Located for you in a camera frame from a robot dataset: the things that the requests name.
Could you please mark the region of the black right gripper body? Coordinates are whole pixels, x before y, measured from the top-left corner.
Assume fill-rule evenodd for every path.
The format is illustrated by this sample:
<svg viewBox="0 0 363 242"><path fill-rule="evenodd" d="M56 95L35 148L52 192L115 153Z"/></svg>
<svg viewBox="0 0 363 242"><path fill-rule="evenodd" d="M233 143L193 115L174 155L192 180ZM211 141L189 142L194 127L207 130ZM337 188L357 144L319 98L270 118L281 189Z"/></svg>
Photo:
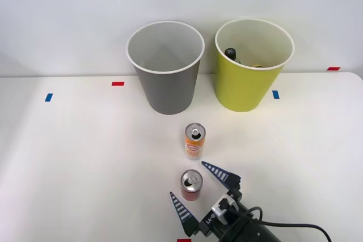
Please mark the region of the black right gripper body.
<svg viewBox="0 0 363 242"><path fill-rule="evenodd" d="M219 208L219 203L226 198L229 204L222 211L211 210L199 223L199 230L206 237L210 234L216 235L218 241L249 241L249 227L246 219L239 216L238 212L245 212L247 208L240 203L242 193L240 189L229 190L215 204Z"/></svg>

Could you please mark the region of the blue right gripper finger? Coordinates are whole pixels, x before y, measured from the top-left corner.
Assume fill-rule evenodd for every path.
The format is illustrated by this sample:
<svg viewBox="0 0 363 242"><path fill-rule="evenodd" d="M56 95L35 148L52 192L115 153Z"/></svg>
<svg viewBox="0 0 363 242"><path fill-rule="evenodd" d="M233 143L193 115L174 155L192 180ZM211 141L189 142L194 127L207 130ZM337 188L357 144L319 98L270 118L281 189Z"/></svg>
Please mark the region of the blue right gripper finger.
<svg viewBox="0 0 363 242"><path fill-rule="evenodd" d="M216 165L202 161L201 164L227 189L240 189L241 177Z"/></svg>
<svg viewBox="0 0 363 242"><path fill-rule="evenodd" d="M199 232L199 221L193 214L179 201L179 199L170 192L172 204L175 208L176 214L180 220L184 233L191 237Z"/></svg>

